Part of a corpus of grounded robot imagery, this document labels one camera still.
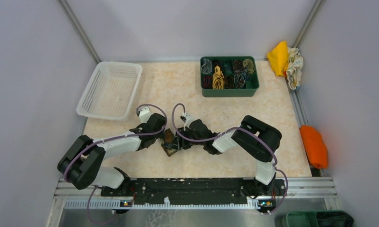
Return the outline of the brown green patterned tie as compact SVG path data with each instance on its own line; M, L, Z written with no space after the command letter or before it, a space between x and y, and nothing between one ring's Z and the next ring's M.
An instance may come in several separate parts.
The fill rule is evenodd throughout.
M166 129L161 140L162 149L165 151L168 157L171 157L179 150L178 139L175 134L171 131L171 129Z

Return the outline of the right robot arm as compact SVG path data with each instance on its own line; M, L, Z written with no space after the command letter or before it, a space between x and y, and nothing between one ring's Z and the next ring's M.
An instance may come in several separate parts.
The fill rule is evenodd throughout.
M273 126L246 115L240 125L224 132L212 132L200 119L184 113L184 126L175 132L166 130L162 147L168 156L192 146L202 146L211 155L220 155L240 147L257 161L256 174L242 190L248 196L267 195L273 191L276 178L275 151L280 146L281 132Z

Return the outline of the green compartment tray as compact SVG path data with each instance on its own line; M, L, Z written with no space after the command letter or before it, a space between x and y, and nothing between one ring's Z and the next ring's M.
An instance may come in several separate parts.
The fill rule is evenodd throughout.
M224 75L224 89L203 89L201 86L202 76L201 65L203 58L209 59L212 62L212 72L207 75L214 74L215 66L219 66ZM243 60L250 58L255 64L255 72L248 74L243 68ZM200 87L202 96L204 97L251 97L254 96L259 89L259 78L256 69L256 62L252 56L203 56L200 58ZM242 71L246 73L246 83L244 88L236 89L234 87L234 73L235 71Z

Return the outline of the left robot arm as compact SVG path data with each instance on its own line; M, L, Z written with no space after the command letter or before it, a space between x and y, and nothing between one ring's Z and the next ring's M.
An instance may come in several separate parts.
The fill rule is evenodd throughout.
M126 152L149 148L161 137L166 123L166 116L152 113L145 122L120 136L94 141L81 135L58 162L57 169L78 190L94 185L112 188L124 196L131 189L130 177L118 167L102 166L102 162Z

